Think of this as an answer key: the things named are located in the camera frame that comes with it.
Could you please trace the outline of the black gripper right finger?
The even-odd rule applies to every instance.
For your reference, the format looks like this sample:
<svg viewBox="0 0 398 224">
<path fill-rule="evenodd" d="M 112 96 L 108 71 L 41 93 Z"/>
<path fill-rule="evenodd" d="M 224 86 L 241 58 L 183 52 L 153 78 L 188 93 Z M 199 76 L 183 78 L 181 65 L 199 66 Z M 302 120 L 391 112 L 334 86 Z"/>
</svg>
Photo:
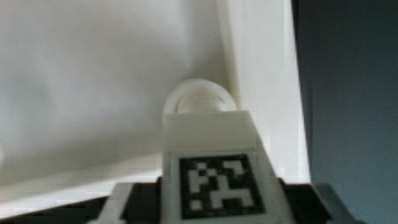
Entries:
<svg viewBox="0 0 398 224">
<path fill-rule="evenodd" d="M 280 186 L 296 224 L 364 224 L 327 183 L 293 184 L 280 181 Z"/>
</svg>

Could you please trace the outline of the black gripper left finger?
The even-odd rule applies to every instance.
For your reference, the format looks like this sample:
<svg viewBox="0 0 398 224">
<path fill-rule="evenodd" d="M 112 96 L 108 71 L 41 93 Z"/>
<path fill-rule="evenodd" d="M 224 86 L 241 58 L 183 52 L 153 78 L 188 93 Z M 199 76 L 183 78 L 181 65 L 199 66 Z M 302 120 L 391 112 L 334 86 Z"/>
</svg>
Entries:
<svg viewBox="0 0 398 224">
<path fill-rule="evenodd" d="M 87 224 L 160 224 L 160 184 L 119 183 Z"/>
</svg>

